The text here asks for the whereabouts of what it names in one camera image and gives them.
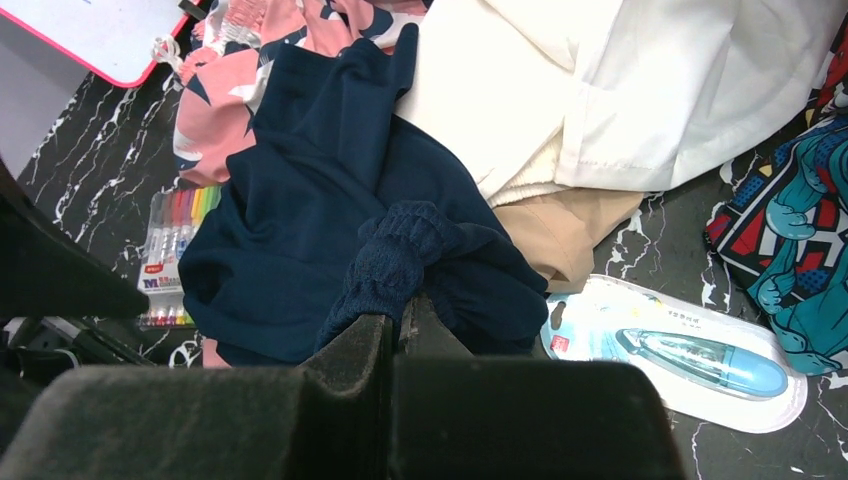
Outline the navy blue shorts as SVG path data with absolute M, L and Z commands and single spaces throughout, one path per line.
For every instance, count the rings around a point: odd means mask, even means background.
M 361 39 L 335 58 L 283 45 L 253 147 L 179 263 L 184 303 L 231 366 L 295 365 L 361 315 L 399 320 L 418 294 L 471 352 L 530 352 L 546 281 L 472 176 L 398 117 L 418 29 L 392 53 Z

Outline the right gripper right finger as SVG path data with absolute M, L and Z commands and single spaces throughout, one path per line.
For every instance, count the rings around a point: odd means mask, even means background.
M 472 353 L 439 319 L 426 294 L 418 294 L 406 305 L 400 321 L 396 352 L 406 356 L 472 358 Z

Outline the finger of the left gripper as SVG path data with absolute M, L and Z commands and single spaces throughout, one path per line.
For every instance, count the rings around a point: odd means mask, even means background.
M 149 301 L 70 239 L 1 167 L 1 316 L 132 318 Z

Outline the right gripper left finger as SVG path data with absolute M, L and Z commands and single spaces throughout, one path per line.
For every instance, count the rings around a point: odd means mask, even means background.
M 390 319 L 363 315 L 299 368 L 334 397 L 359 397 L 379 384 L 389 368 L 392 341 Z

